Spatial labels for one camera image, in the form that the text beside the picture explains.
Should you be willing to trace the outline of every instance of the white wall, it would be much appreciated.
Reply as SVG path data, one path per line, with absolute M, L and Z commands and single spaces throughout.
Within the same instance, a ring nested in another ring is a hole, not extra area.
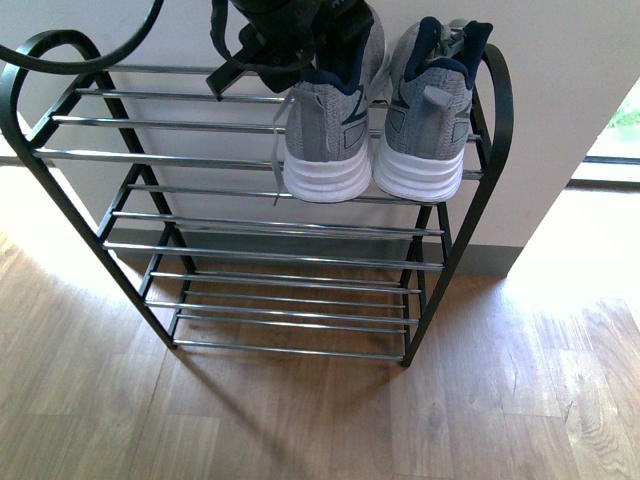
M 59 0 L 4 0 L 0 7 L 0 42 L 16 47 L 22 40 L 41 30 L 78 28 L 89 34 L 98 47 L 110 51 L 128 37 L 141 22 L 151 1 L 79 2 Z M 499 0 L 458 0 L 452 2 L 371 0 L 379 12 L 390 39 L 398 37 L 408 26 L 425 15 L 442 21 L 465 17 L 494 24 L 491 43 L 504 53 L 511 71 L 515 98 L 515 136 L 507 168 L 491 199 L 489 208 L 472 243 L 521 247 L 534 230 L 588 151 L 596 136 L 616 110 L 634 81 L 640 76 L 640 42 L 637 19 L 640 2 L 504 2 Z M 210 3 L 205 0 L 167 0 L 158 24 L 148 40 L 128 60 L 138 63 L 217 65 L 208 36 Z M 243 22 L 232 15 L 229 32 L 237 32 Z M 235 38 L 228 34 L 234 50 Z M 38 104 L 44 97 L 53 97 L 55 84 L 42 76 L 38 85 L 30 86 L 28 97 L 21 105 L 27 120 L 37 118 Z M 154 82 L 138 81 L 120 75 L 117 82 L 123 87 L 142 87 Z M 163 90 L 206 92 L 204 78 L 175 78 L 169 84 L 156 85 Z M 245 90 L 262 90 L 255 81 L 244 84 Z M 268 123 L 273 109 L 247 109 L 193 104 L 166 105 L 136 104 L 132 111 L 153 118 L 215 119 L 232 118 L 237 121 L 258 120 Z M 91 129 L 77 134 L 69 129 L 61 136 L 63 146 L 80 145 L 89 148 L 116 148 L 114 132 Z M 239 141 L 237 136 L 210 139 L 203 134 L 176 135 L 150 132 L 142 136 L 149 151 L 155 153 L 189 153 L 210 157 L 237 156 L 266 158 L 270 140 L 264 137 Z M 121 167 L 61 165 L 71 183 L 87 203 L 90 211 L 98 212 L 110 200 L 113 188 L 119 183 Z M 234 174 L 215 178 L 194 175 L 178 178 L 180 173 L 166 171 L 172 183 L 184 181 L 199 185 L 220 183 L 241 178 L 252 188 L 270 187 L 269 175 Z M 459 224 L 468 200 L 470 186 L 463 186 L 452 201 L 454 226 Z M 196 210 L 211 214 L 212 204 L 200 197 L 176 209 Z M 309 206 L 303 210 L 291 202 L 280 202 L 276 208 L 270 202 L 256 203 L 232 199 L 216 208 L 225 215 L 243 216 L 247 211 L 276 219 L 302 217 L 305 220 L 358 221 L 366 217 L 372 223 L 407 224 L 412 222 L 414 209 L 381 209 L 374 206 Z

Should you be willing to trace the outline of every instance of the black cable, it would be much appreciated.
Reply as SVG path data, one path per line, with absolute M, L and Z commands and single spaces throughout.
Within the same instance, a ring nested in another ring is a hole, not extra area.
M 123 45 L 102 57 L 82 62 L 55 62 L 24 55 L 7 48 L 4 45 L 0 45 L 0 60 L 27 70 L 53 73 L 56 75 L 82 75 L 99 72 L 105 68 L 115 65 L 129 56 L 129 54 L 142 43 L 158 18 L 163 3 L 164 0 L 153 0 L 153 5 L 151 5 L 151 8 L 149 9 L 147 18 L 145 18 L 143 24 L 136 33 L 134 33 L 133 36 Z

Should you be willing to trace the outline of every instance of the heel counter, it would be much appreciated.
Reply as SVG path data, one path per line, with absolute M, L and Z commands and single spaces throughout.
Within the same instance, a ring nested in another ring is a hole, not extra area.
M 294 103 L 285 135 L 287 149 L 306 161 L 328 161 L 326 110 L 319 95 L 302 88 L 294 88 L 292 92 Z

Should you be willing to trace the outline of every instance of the shoelace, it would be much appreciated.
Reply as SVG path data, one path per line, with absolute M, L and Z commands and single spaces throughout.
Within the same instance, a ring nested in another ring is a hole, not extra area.
M 282 193 L 282 189 L 284 188 L 284 178 L 282 176 L 282 170 L 280 169 L 280 163 L 278 162 L 278 144 L 280 143 L 280 134 L 278 133 L 278 129 L 276 128 L 276 122 L 280 119 L 284 111 L 289 105 L 291 105 L 291 103 L 293 103 L 293 88 L 289 90 L 289 93 L 287 93 L 287 96 L 280 104 L 280 107 L 278 107 L 278 111 L 274 115 L 273 122 L 271 123 L 274 135 L 273 147 L 271 147 L 271 170 L 273 170 L 273 175 L 276 177 L 276 185 L 278 187 L 276 198 L 273 201 L 274 207 L 276 206 L 276 203 L 278 203 L 280 193 Z

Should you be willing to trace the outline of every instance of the black strap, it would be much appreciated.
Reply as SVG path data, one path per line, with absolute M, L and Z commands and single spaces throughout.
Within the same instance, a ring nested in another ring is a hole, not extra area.
M 280 74 L 292 73 L 301 70 L 313 61 L 313 56 L 315 55 L 315 45 L 313 33 L 311 31 L 307 32 L 305 34 L 305 38 L 301 39 L 303 43 L 302 56 L 301 59 L 296 63 L 283 67 L 276 67 L 261 63 L 243 63 L 238 61 L 237 59 L 233 58 L 231 52 L 229 52 L 227 43 L 225 41 L 227 18 L 229 13 L 229 2 L 228 0 L 212 0 L 211 4 L 211 41 L 213 42 L 213 46 L 216 48 L 222 58 L 234 67 L 241 70 L 248 70 L 258 73 Z

